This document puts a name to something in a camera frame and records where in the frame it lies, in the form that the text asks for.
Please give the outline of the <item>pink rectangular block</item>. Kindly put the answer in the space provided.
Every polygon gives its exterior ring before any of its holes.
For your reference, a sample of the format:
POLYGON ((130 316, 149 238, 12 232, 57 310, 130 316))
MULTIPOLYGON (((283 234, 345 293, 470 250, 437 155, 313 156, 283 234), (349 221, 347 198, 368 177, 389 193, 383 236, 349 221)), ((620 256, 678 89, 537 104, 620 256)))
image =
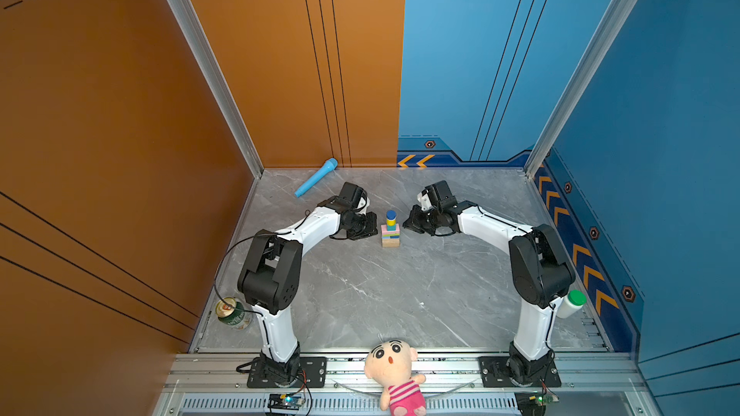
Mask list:
POLYGON ((386 233, 384 226, 385 225, 382 225, 381 226, 382 238, 385 237, 385 236, 400 236, 401 232, 399 232, 399 233, 386 233))

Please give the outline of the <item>natural wood rectangular block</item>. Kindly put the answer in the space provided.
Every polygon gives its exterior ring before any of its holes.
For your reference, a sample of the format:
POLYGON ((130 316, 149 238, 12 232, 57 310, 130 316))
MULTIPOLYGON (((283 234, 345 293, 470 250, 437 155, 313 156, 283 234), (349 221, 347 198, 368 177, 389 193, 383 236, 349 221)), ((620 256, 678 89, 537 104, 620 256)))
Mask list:
POLYGON ((382 240, 382 246, 384 248, 399 248, 400 244, 401 242, 399 239, 383 239, 382 240))

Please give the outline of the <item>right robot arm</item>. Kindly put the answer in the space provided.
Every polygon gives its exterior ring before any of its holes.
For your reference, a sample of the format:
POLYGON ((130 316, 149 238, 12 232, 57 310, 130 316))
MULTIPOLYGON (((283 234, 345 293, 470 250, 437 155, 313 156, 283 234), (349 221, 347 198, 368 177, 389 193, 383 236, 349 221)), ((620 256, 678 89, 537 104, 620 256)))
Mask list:
POLYGON ((583 292, 572 289, 576 270, 556 228, 515 223, 472 201, 457 200, 445 181, 427 186, 417 195, 417 204, 403 227, 431 236, 448 228, 452 235, 473 236, 506 252, 521 298, 509 367, 527 376, 553 362, 555 320, 567 319, 587 302, 583 292))

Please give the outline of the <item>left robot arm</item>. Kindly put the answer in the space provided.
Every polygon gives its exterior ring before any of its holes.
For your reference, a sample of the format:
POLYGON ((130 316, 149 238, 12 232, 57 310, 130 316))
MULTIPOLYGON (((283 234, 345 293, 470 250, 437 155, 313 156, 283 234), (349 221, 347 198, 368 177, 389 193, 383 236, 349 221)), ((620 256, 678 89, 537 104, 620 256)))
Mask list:
POLYGON ((290 306, 299 291, 303 256, 339 233, 350 241, 377 235, 377 215, 368 206, 368 192, 346 182, 338 195, 321 201, 298 223, 260 230, 247 240, 251 245, 236 287, 256 312, 267 363, 285 368, 300 355, 290 306))

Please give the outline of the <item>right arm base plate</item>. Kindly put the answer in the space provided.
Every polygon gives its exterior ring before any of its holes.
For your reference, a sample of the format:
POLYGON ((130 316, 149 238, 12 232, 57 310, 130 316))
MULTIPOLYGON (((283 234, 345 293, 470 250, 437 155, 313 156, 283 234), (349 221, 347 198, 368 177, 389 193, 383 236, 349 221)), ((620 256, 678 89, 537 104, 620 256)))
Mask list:
POLYGON ((559 388, 562 381, 554 358, 544 356, 528 361, 514 356, 481 356, 480 376, 486 388, 538 387, 559 388))

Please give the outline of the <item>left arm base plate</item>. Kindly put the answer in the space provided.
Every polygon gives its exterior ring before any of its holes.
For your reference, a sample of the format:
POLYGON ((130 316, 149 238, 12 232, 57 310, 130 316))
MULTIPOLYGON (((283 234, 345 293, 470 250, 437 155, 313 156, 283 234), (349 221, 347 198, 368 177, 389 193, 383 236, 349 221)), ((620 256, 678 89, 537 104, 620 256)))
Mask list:
POLYGON ((326 383, 328 360, 325 356, 297 356, 279 363, 266 356, 251 362, 247 386, 249 388, 323 388, 326 383))

